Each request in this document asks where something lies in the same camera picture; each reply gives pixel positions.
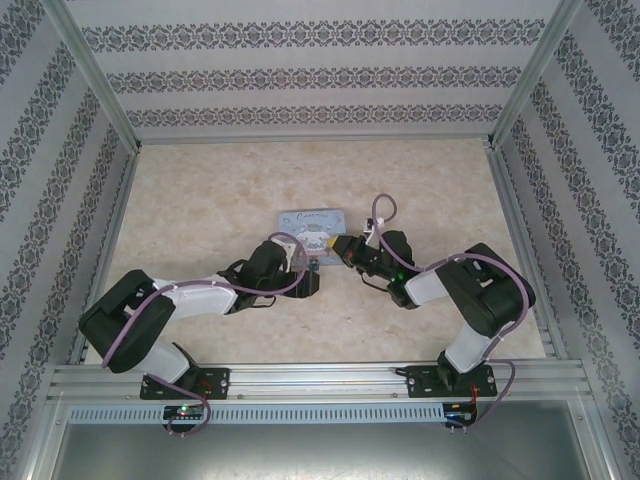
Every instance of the beige floor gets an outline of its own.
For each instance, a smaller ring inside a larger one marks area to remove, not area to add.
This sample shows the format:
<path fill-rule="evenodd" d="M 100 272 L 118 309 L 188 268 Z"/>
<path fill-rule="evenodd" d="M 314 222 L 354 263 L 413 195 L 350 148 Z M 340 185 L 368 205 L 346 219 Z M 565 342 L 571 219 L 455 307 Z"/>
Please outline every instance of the beige floor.
<path fill-rule="evenodd" d="M 419 265 L 480 241 L 516 265 L 479 140 L 147 146 L 107 286 L 134 268 L 210 275 L 250 255 L 282 210 L 341 208 L 357 234 L 379 192 L 396 198 L 389 227 L 405 231 Z M 320 274 L 310 299 L 186 319 L 163 337 L 203 363 L 429 360 L 462 325 L 450 299 L 406 311 L 347 267 Z M 494 354 L 544 356 L 531 314 Z"/>

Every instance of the robotic arm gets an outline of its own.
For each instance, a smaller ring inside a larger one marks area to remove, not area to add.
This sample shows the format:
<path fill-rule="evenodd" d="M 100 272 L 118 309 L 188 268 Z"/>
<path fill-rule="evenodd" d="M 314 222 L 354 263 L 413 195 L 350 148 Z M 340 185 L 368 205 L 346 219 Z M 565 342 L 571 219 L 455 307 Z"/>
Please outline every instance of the robotic arm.
<path fill-rule="evenodd" d="M 140 371 L 193 391 L 199 368 L 178 345 L 159 340 L 165 325 L 204 313 L 228 315 L 273 305 L 275 297 L 270 305 L 256 305 L 261 296 L 258 289 L 283 290 L 295 283 L 298 274 L 288 272 L 288 263 L 286 250 L 268 240 L 249 260 L 238 260 L 226 270 L 194 282 L 154 280 L 142 270 L 132 270 L 82 316 L 80 331 L 112 372 Z M 306 298 L 318 291 L 319 275 L 309 270 L 303 275 L 295 288 L 283 293 L 285 296 Z M 135 323 L 119 339 L 133 311 L 145 301 Z"/>
<path fill-rule="evenodd" d="M 405 263 L 414 265 L 412 250 L 403 232 L 390 230 L 382 237 Z M 526 280 L 483 243 L 474 245 L 465 254 L 485 261 L 472 258 L 443 261 L 437 268 L 422 273 L 401 265 L 384 246 L 369 246 L 365 236 L 335 237 L 331 247 L 343 263 L 360 273 L 363 282 L 367 283 L 364 274 L 386 280 L 386 291 L 402 308 L 414 309 L 437 298 L 451 297 L 466 323 L 438 357 L 438 378 L 449 390 L 461 375 L 484 362 L 501 332 L 514 325 L 522 313 L 522 295 L 504 268 L 524 286 L 529 306 L 535 303 L 535 294 Z"/>

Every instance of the small card on floor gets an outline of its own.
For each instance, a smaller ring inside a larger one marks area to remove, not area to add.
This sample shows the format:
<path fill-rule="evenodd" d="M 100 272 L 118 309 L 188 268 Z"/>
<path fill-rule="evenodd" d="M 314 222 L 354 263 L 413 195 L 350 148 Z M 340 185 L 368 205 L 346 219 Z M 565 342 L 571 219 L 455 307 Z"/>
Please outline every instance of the small card on floor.
<path fill-rule="evenodd" d="M 304 245 L 309 260 L 317 259 L 320 265 L 340 265 L 342 261 L 331 247 L 329 239 L 347 233 L 342 210 L 297 210 L 283 212 L 278 217 L 278 230 L 289 233 Z M 301 266 L 298 255 L 292 266 Z"/>

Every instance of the marble floor surface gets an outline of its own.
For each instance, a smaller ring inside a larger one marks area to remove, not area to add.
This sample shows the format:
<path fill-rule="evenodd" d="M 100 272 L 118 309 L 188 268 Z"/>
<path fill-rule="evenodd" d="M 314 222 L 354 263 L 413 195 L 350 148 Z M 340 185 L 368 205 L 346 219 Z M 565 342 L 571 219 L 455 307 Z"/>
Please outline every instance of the marble floor surface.
<path fill-rule="evenodd" d="M 406 233 L 418 265 L 481 241 L 517 265 L 480 140 L 145 146 L 107 288 L 135 268 L 211 275 L 248 258 L 283 210 L 340 208 L 358 234 L 379 192 L 396 198 L 388 227 Z M 448 298 L 407 311 L 347 267 L 320 275 L 312 298 L 185 319 L 162 336 L 201 363 L 433 360 L 462 325 Z M 494 356 L 544 357 L 531 313 Z M 98 360 L 90 351 L 87 362 Z"/>

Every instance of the striped patterned wall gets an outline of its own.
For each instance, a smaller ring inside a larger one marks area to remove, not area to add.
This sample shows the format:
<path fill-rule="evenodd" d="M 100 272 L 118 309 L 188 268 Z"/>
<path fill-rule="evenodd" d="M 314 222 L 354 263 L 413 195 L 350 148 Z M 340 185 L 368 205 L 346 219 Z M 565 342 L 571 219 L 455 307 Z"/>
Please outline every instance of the striped patterned wall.
<path fill-rule="evenodd" d="M 76 0 L 143 140 L 487 134 L 558 0 Z"/>
<path fill-rule="evenodd" d="M 64 363 L 129 154 L 42 6 L 0 2 L 0 479 Z"/>
<path fill-rule="evenodd" d="M 578 11 L 502 146 L 564 340 L 640 478 L 640 2 Z"/>

